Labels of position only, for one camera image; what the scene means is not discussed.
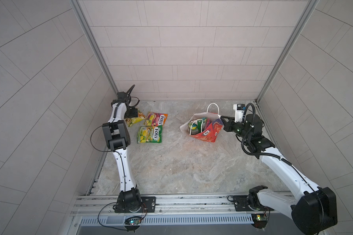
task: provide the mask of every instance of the wire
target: wire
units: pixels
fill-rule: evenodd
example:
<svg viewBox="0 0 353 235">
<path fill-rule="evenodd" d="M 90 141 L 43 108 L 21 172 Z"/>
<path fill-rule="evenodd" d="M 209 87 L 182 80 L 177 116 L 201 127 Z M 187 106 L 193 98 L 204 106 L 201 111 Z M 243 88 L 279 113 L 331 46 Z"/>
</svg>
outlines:
<svg viewBox="0 0 353 235">
<path fill-rule="evenodd" d="M 108 205 L 110 205 L 110 204 L 113 204 L 113 203 L 118 204 L 117 202 L 111 202 L 111 203 L 107 204 L 106 206 L 108 206 Z M 99 214 L 101 214 L 102 210 L 103 210 L 106 206 L 104 206 L 104 207 L 99 211 L 99 213 L 98 213 L 98 217 L 97 217 L 98 223 L 99 223 L 100 225 L 102 225 L 103 227 L 106 227 L 106 228 L 113 228 L 113 229 L 117 229 L 117 230 L 121 230 L 121 231 L 127 231 L 127 229 L 118 229 L 118 228 L 115 228 L 115 227 L 110 227 L 110 226 L 106 226 L 106 225 L 101 224 L 101 222 L 99 221 Z"/>
<path fill-rule="evenodd" d="M 91 146 L 92 146 L 95 150 L 97 150 L 97 151 L 99 151 L 99 152 L 105 152 L 105 153 L 107 153 L 107 152 L 114 152 L 114 151 L 112 151 L 112 150 L 110 150 L 110 151 L 102 151 L 102 150 L 99 150 L 98 148 L 96 148 L 96 147 L 94 146 L 93 142 L 91 141 L 91 138 L 93 137 L 94 132 L 95 132 L 98 128 L 102 127 L 102 126 L 103 126 L 103 125 L 97 127 L 97 128 L 91 133 L 91 135 L 90 135 L 90 144 L 91 144 Z"/>
</svg>

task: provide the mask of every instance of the bag handle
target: bag handle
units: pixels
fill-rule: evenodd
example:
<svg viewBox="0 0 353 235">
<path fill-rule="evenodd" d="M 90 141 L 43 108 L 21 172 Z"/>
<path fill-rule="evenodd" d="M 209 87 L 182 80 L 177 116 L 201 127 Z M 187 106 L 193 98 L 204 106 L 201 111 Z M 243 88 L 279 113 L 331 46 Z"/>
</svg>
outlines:
<svg viewBox="0 0 353 235">
<path fill-rule="evenodd" d="M 193 124 L 196 122 L 196 125 L 198 126 L 199 124 L 197 123 L 197 121 L 199 121 L 199 120 L 202 120 L 202 119 L 201 119 L 201 118 L 200 118 L 200 119 L 196 119 L 196 120 L 194 120 L 193 123 L 191 124 L 190 135 L 191 135 L 191 131 L 192 131 L 192 126 L 193 126 Z"/>
<path fill-rule="evenodd" d="M 218 114 L 220 114 L 220 108 L 218 107 L 218 105 L 216 103 L 211 103 L 210 105 L 216 105 L 217 109 L 218 109 Z"/>
</svg>

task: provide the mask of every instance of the marble floor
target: marble floor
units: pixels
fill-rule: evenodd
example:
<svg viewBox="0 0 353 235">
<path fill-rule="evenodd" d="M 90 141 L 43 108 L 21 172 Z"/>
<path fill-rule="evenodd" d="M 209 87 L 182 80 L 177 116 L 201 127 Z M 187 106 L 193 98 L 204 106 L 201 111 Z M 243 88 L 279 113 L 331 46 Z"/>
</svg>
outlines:
<svg viewBox="0 0 353 235">
<path fill-rule="evenodd" d="M 143 121 L 128 128 L 131 145 L 128 156 L 132 174 L 141 194 L 245 192 L 265 185 L 273 191 L 288 191 L 285 184 L 265 164 L 246 155 L 233 132 L 223 129 L 215 143 L 183 134 L 179 126 L 194 113 L 205 112 L 211 101 L 140 102 L 148 111 L 168 114 L 162 130 L 162 143 L 140 143 L 136 135 Z M 220 114 L 234 116 L 233 104 L 249 101 L 215 101 Z M 263 128 L 263 135 L 268 134 Z M 94 195 L 118 195 L 119 176 L 113 153 L 108 153 Z"/>
</svg>

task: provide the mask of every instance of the vent grille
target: vent grille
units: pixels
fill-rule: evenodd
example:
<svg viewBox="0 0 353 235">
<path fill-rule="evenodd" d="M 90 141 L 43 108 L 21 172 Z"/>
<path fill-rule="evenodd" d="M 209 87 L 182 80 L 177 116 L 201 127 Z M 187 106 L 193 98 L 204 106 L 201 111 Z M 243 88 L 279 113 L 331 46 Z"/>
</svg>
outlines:
<svg viewBox="0 0 353 235">
<path fill-rule="evenodd" d="M 99 221 L 106 226 L 122 226 L 129 216 L 102 216 Z M 215 215 L 147 215 L 141 225 L 182 225 L 182 224 L 253 224 L 251 214 Z M 100 226 L 96 217 L 84 216 L 81 226 Z"/>
</svg>

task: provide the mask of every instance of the tiled wall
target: tiled wall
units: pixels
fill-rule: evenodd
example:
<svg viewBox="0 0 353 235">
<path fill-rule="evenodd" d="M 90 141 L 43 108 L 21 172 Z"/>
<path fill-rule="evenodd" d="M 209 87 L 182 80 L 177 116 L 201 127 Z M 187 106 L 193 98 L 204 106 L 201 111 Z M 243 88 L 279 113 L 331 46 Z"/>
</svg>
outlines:
<svg viewBox="0 0 353 235">
<path fill-rule="evenodd" d="M 260 107 L 281 151 L 337 195 L 353 234 L 353 0 L 321 0 Z"/>
<path fill-rule="evenodd" d="M 58 232 L 113 98 L 68 0 L 0 1 L 0 234 Z"/>
<path fill-rule="evenodd" d="M 119 90 L 255 99 L 307 1 L 80 0 Z"/>
</svg>

